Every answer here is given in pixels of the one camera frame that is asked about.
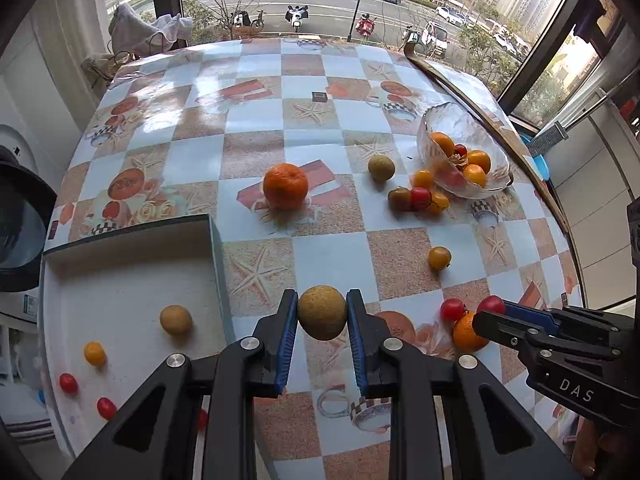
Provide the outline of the red cherry tomato near orange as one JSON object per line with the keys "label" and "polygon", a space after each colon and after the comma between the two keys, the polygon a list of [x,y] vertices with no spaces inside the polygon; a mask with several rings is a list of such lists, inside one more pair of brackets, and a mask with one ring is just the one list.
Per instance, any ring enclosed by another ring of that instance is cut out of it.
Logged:
{"label": "red cherry tomato near orange", "polygon": [[442,322],[456,324],[468,313],[468,308],[462,300],[448,298],[440,305],[439,313]]}

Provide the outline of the yellow cherry tomato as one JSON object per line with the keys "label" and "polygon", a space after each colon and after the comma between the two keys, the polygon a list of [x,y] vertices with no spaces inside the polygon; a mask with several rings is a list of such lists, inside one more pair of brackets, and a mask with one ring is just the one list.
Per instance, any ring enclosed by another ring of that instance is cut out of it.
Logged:
{"label": "yellow cherry tomato", "polygon": [[88,344],[85,344],[84,357],[86,361],[94,367],[102,367],[107,361],[107,356],[102,344],[97,341],[90,341]]}
{"label": "yellow cherry tomato", "polygon": [[450,265],[451,259],[451,252],[442,246],[432,247],[427,255],[427,263],[435,272],[446,269]]}

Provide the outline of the orange in bowl front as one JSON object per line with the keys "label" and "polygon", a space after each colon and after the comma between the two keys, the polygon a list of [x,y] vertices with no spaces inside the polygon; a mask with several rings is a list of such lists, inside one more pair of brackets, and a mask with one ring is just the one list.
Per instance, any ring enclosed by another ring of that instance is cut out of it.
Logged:
{"label": "orange in bowl front", "polygon": [[481,166],[469,164],[463,169],[463,175],[466,180],[481,188],[487,184],[487,174]]}

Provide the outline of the black round washer door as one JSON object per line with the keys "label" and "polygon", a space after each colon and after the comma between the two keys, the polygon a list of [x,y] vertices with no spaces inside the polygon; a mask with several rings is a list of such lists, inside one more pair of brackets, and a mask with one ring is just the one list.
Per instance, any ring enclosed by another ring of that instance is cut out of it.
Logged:
{"label": "black round washer door", "polygon": [[39,284],[40,263],[56,194],[21,165],[1,163],[1,291]]}

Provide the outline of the clear glass bowl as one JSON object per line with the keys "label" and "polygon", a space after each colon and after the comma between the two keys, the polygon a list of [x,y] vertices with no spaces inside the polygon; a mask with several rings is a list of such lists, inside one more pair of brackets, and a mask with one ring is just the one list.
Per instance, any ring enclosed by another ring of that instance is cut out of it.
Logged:
{"label": "clear glass bowl", "polygon": [[424,113],[416,144],[435,183],[458,197],[487,198],[512,183],[506,153],[456,103],[438,104]]}

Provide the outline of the small dark square tag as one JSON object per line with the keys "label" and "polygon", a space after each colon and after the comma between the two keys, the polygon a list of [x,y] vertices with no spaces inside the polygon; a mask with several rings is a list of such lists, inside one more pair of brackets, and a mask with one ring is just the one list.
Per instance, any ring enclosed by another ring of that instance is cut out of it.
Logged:
{"label": "small dark square tag", "polygon": [[312,100],[314,102],[321,102],[321,103],[325,103],[328,100],[328,96],[326,95],[326,92],[312,92],[311,93],[311,97]]}

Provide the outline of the red cherry tomato tray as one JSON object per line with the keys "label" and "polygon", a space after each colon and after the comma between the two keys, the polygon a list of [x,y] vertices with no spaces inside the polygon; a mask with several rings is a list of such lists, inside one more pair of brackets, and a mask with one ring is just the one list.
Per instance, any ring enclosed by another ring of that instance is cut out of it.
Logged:
{"label": "red cherry tomato tray", "polygon": [[60,385],[61,390],[70,396],[74,396],[79,391],[78,382],[70,373],[63,373],[58,376],[58,384]]}
{"label": "red cherry tomato tray", "polygon": [[117,406],[105,396],[96,401],[96,409],[100,416],[105,420],[111,420],[117,413]]}

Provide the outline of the orange in bowl right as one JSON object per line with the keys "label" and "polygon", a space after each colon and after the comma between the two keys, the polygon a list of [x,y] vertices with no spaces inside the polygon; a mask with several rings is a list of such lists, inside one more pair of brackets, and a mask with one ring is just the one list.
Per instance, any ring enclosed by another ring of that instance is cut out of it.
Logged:
{"label": "orange in bowl right", "polygon": [[491,159],[489,155],[482,150],[472,150],[466,153],[466,160],[470,165],[476,165],[483,169],[485,174],[489,174],[491,170]]}

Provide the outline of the small orange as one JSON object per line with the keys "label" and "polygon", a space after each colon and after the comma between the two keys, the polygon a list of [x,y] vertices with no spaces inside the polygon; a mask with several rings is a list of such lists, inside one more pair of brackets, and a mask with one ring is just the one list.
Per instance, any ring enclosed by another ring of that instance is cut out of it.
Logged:
{"label": "small orange", "polygon": [[474,312],[465,313],[457,320],[452,329],[451,338],[460,353],[474,353],[488,345],[488,340],[478,336],[473,328]]}

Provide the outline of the blue plastic basin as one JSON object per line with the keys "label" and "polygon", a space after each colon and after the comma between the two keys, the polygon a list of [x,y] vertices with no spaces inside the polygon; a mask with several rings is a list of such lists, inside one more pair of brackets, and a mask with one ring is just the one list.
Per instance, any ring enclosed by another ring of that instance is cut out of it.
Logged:
{"label": "blue plastic basin", "polygon": [[536,155],[536,156],[528,156],[527,160],[533,164],[533,167],[537,171],[538,176],[541,180],[548,181],[550,179],[550,171],[544,156]]}

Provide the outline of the brown longan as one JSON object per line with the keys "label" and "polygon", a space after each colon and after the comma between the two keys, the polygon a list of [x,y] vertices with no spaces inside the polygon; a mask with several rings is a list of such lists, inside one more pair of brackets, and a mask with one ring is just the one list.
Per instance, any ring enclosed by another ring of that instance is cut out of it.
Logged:
{"label": "brown longan", "polygon": [[386,182],[394,176],[396,167],[393,159],[388,156],[373,155],[368,161],[368,171],[376,182]]}
{"label": "brown longan", "polygon": [[160,326],[171,336],[184,336],[193,327],[191,313],[180,304],[171,304],[160,311]]}
{"label": "brown longan", "polygon": [[308,288],[299,297],[297,317],[304,331],[317,340],[331,340],[344,330],[347,321],[345,298],[332,286]]}

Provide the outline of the red cherry tomato tray left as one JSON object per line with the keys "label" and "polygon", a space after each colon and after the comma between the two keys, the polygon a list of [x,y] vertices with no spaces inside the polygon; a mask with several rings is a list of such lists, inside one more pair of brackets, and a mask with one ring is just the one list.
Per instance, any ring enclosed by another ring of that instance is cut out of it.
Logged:
{"label": "red cherry tomato tray left", "polygon": [[74,396],[79,391],[78,382],[70,373],[63,373],[58,376],[58,384],[60,385],[61,390],[70,396]]}

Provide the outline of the dark yellow tomato cluster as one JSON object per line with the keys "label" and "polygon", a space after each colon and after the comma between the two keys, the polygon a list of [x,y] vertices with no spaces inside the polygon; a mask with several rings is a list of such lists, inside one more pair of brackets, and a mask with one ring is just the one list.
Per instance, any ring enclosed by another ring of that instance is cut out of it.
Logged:
{"label": "dark yellow tomato cluster", "polygon": [[404,212],[411,209],[411,191],[403,186],[393,188],[387,194],[388,206],[397,212]]}

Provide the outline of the yellow cherry tomato in tray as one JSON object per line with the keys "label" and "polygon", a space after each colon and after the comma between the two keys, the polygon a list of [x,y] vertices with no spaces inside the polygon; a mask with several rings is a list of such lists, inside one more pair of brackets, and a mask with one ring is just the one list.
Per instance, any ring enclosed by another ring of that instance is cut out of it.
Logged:
{"label": "yellow cherry tomato in tray", "polygon": [[102,367],[107,361],[107,356],[102,344],[97,341],[90,341],[88,344],[85,344],[84,357],[86,361],[94,367]]}

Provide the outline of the white cloth on chair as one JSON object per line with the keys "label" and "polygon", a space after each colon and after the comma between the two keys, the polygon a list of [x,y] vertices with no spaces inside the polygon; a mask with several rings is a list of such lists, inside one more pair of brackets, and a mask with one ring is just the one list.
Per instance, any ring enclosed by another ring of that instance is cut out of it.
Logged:
{"label": "white cloth on chair", "polygon": [[117,7],[108,25],[113,51],[139,58],[169,51],[177,41],[188,40],[192,29],[192,18],[181,14],[164,14],[148,23],[128,3]]}

